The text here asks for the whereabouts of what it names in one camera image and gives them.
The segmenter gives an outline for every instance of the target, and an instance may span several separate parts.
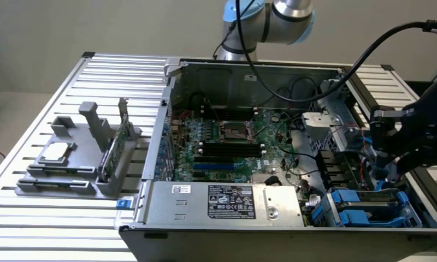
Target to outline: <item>motherboard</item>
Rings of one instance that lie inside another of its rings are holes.
[[[280,149],[294,152],[294,116],[264,109],[250,120],[222,117],[184,111],[174,119],[176,181],[263,183],[298,166],[295,156]]]

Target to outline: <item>power supply label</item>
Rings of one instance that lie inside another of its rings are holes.
[[[252,186],[210,186],[210,218],[256,219]]]

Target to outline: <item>metal panel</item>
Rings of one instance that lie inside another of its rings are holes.
[[[16,180],[39,155],[54,133],[50,122],[58,115],[78,116],[84,101],[99,104],[99,113],[118,123],[119,98],[127,97],[131,119],[143,129],[123,185],[123,195],[138,195],[147,149],[160,97],[163,57],[98,53],[82,59],[36,121],[0,166],[0,260],[2,261],[136,261],[115,224],[134,213],[118,211],[114,200],[55,199],[15,194]],[[402,81],[378,65],[359,69],[359,77],[380,104],[403,108]],[[437,170],[431,171],[437,180]]]

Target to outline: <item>floor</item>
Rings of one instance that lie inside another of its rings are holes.
[[[48,93],[0,92],[0,151],[6,155],[51,97]]]

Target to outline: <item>aluminum extrusion table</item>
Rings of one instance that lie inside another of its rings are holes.
[[[55,117],[71,116],[75,123],[84,123],[78,108],[84,101],[92,101],[99,104],[100,117],[116,123],[120,120],[119,98],[126,97],[130,98],[130,120],[143,129],[143,135],[131,161],[123,195],[138,194],[166,87],[166,61],[166,57],[108,53],[96,53],[94,57],[80,59],[0,166],[2,261],[136,261],[115,230],[115,223],[119,222],[115,221],[115,200],[18,196],[15,187],[51,137],[50,124]],[[419,98],[398,73],[379,65],[363,66],[358,76],[379,104],[400,109]],[[431,168],[430,172],[437,182],[437,168]],[[132,217],[132,213],[122,211],[122,221]]]

